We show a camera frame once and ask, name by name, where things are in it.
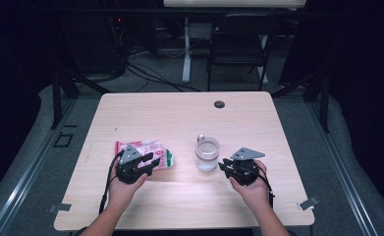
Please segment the grey box under desk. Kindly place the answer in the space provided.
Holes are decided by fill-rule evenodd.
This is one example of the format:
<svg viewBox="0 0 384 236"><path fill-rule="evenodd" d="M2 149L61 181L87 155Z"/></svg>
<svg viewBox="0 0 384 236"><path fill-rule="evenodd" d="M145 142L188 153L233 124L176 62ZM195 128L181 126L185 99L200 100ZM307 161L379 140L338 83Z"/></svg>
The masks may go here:
<svg viewBox="0 0 384 236"><path fill-rule="evenodd" d="M211 23L190 23L190 38L209 39L211 31Z"/></svg>

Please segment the black metal stand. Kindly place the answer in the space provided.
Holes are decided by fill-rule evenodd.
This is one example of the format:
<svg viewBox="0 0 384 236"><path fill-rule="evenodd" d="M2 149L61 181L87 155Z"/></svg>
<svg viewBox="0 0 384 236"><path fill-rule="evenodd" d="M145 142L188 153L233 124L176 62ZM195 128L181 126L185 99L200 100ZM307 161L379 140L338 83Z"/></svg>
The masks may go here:
<svg viewBox="0 0 384 236"><path fill-rule="evenodd" d="M306 86L306 90L302 95L305 102L314 102L317 97L320 97L319 102L319 124L322 129L328 133L328 105L329 105L329 86L330 80L325 73L314 72L296 82L283 86L281 89L273 92L272 97L281 97L290 91Z"/></svg>
<svg viewBox="0 0 384 236"><path fill-rule="evenodd" d="M80 91L76 82L82 83L89 88L98 91L101 94L109 93L110 90L89 80L87 77L71 69L59 68L52 77L53 94L53 123L51 128L56 129L62 120L62 93L70 99L76 99L80 96Z"/></svg>

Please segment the black folding chair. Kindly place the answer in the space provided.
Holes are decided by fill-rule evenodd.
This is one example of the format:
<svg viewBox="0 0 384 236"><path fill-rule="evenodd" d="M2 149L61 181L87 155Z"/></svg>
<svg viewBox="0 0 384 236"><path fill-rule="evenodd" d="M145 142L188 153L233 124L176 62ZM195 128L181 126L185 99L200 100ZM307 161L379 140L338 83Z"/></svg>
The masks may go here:
<svg viewBox="0 0 384 236"><path fill-rule="evenodd" d="M262 89L273 38L280 22L270 15L227 14L217 18L210 31L206 64L207 90L211 91L212 67L261 68L258 89Z"/></svg>

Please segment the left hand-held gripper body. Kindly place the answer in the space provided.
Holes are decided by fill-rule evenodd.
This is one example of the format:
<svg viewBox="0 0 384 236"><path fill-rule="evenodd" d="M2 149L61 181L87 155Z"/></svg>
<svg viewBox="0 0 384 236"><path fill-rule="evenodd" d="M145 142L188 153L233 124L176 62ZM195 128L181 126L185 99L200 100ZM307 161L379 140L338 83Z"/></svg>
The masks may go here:
<svg viewBox="0 0 384 236"><path fill-rule="evenodd" d="M133 184L142 174L147 172L145 167L139 167L142 155L132 145L127 145L121 152L116 167L116 176L125 184Z"/></svg>

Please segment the person's right hand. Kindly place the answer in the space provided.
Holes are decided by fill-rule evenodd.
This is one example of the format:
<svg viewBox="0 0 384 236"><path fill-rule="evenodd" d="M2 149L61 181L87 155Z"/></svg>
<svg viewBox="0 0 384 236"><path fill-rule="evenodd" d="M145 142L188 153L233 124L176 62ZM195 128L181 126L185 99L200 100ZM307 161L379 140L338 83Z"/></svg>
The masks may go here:
<svg viewBox="0 0 384 236"><path fill-rule="evenodd" d="M258 177L253 183L247 186L241 186L232 177L229 178L229 181L232 188L241 195L251 211L267 212L271 209L271 205L269 202L270 190L266 183L266 166L259 160L255 160L254 163L257 165L256 170L258 171Z"/></svg>

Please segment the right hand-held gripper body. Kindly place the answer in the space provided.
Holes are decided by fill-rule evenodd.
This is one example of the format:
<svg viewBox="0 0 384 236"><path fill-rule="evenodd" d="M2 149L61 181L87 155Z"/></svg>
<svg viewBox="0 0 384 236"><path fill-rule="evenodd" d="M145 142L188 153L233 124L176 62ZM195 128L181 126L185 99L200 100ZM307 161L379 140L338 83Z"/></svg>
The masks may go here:
<svg viewBox="0 0 384 236"><path fill-rule="evenodd" d="M258 177L257 165L254 160L264 157L265 154L261 151L253 150L247 147L241 147L231 155L234 164L231 167L234 173L227 173L229 177L234 178L241 186L252 184Z"/></svg>

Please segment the pink snack bag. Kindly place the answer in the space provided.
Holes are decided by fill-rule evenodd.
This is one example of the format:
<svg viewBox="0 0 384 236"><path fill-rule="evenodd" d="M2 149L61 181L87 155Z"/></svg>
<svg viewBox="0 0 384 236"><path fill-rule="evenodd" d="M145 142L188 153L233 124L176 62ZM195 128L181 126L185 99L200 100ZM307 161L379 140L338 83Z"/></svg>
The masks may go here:
<svg viewBox="0 0 384 236"><path fill-rule="evenodd" d="M150 152L153 157L148 161L141 161L138 167L149 165L153 160L160 159L159 164L154 167L154 170L168 169L174 165L172 153L156 141L136 141L131 142L131 145L141 154L146 155Z"/></svg>

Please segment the grey tape piece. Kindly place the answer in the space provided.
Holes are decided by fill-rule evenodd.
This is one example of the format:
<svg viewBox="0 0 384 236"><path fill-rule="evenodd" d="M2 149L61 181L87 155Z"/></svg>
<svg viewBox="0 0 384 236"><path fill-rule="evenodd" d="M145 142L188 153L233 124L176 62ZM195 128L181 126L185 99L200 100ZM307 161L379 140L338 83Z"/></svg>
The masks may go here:
<svg viewBox="0 0 384 236"><path fill-rule="evenodd" d="M51 205L48 209L48 212L57 213L59 211L69 211L71 208L71 205L69 204L57 204L57 205Z"/></svg>
<svg viewBox="0 0 384 236"><path fill-rule="evenodd" d="M302 203L298 203L298 208L301 210L314 209L318 203L319 199L317 197L311 197Z"/></svg>

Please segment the aluminium floor rail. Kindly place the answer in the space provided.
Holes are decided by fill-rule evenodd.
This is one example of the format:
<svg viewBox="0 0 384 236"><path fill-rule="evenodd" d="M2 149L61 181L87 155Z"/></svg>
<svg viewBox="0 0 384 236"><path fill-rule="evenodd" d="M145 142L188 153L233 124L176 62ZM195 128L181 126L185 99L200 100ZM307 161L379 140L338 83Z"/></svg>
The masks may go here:
<svg viewBox="0 0 384 236"><path fill-rule="evenodd" d="M53 127L46 118L50 110L46 104L41 105L34 126L0 183L0 236L5 235L20 210L76 104L76 99L67 100L61 106L62 116Z"/></svg>
<svg viewBox="0 0 384 236"><path fill-rule="evenodd" d="M352 213L354 214L357 224L362 232L363 236L379 236L378 232L370 219L370 216L365 208L365 205L357 192L351 175L348 172L342 156L337 150L335 143L329 133L326 133L319 121L319 110L314 103L308 103L306 105L310 116L313 119L313 123L318 130L322 140L324 141L326 148L330 153L330 162L333 166L338 181L342 187L342 190L346 196Z"/></svg>

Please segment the white desk top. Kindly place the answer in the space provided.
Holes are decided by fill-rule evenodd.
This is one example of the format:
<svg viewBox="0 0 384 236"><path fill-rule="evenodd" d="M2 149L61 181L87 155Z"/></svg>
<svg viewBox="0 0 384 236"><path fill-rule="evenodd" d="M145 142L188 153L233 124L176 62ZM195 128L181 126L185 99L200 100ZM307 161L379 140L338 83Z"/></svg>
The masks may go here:
<svg viewBox="0 0 384 236"><path fill-rule="evenodd" d="M173 8L303 8L307 0L163 0Z"/></svg>

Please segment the person's left hand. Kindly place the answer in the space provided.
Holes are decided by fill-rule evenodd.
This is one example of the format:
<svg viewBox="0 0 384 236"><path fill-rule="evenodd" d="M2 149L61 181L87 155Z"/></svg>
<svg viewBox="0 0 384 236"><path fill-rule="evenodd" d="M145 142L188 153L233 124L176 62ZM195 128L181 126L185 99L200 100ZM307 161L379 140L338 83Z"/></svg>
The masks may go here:
<svg viewBox="0 0 384 236"><path fill-rule="evenodd" d="M136 191L144 184L146 178L147 175L142 174L133 184L126 184L116 177L116 167L113 167L112 181L109 184L109 206L126 207L133 199Z"/></svg>

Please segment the clear glass jar with lid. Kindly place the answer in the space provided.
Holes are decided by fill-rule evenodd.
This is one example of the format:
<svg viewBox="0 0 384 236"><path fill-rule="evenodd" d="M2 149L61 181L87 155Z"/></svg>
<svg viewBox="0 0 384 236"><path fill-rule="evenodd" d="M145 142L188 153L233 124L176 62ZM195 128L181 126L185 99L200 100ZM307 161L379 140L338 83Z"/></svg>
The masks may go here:
<svg viewBox="0 0 384 236"><path fill-rule="evenodd" d="M220 145L217 140L200 134L195 146L196 167L203 172L213 171L217 166Z"/></svg>

